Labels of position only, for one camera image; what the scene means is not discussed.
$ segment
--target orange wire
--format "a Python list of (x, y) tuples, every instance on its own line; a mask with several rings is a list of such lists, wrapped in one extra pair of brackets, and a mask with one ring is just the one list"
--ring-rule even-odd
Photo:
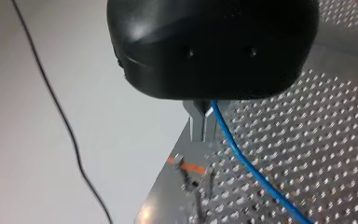
[[(169, 164), (173, 164), (173, 161), (174, 161), (173, 157), (169, 157), (167, 159), (167, 163), (169, 163)], [(182, 165), (182, 168), (184, 170), (186, 170), (186, 171), (196, 172), (196, 173), (199, 173), (201, 175), (205, 175), (205, 173), (206, 173), (205, 169), (200, 167), (200, 166), (198, 166), (198, 165), (186, 164), (185, 163), (185, 164)]]

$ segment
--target screw hole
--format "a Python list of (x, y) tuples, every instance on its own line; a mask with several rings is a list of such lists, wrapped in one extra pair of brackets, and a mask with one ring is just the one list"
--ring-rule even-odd
[(245, 55), (254, 58), (257, 55), (257, 48), (255, 47), (245, 47), (243, 49), (243, 52), (245, 53)]
[(183, 47), (183, 54), (185, 58), (190, 59), (194, 56), (194, 50), (189, 46)]
[(193, 187), (197, 188), (200, 184), (197, 181), (193, 181), (193, 183), (191, 183), (193, 185)]

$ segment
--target black device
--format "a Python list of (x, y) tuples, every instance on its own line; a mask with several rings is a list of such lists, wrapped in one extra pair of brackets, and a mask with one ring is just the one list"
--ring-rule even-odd
[(289, 88), (316, 36), (315, 0), (108, 0), (112, 43), (137, 90), (255, 99)]

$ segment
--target perforated metal plate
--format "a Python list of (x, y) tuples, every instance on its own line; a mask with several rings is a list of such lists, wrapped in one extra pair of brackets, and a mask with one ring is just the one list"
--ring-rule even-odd
[[(322, 0), (320, 8), (320, 31), (296, 84), (270, 99), (231, 102), (224, 117), (246, 157), (306, 216), (358, 223), (358, 3)], [(177, 153), (217, 171), (212, 199), (200, 189), (205, 223), (296, 223), (221, 133), (213, 143), (191, 143), (187, 124)], [(194, 223), (193, 196), (181, 185), (166, 164), (135, 222)]]
[(357, 0), (321, 0), (319, 7), (323, 22), (358, 32)]
[[(319, 223), (358, 222), (358, 86), (303, 72), (276, 97), (231, 104), (226, 120), (243, 153), (286, 197)], [(211, 223), (291, 223), (221, 138)]]

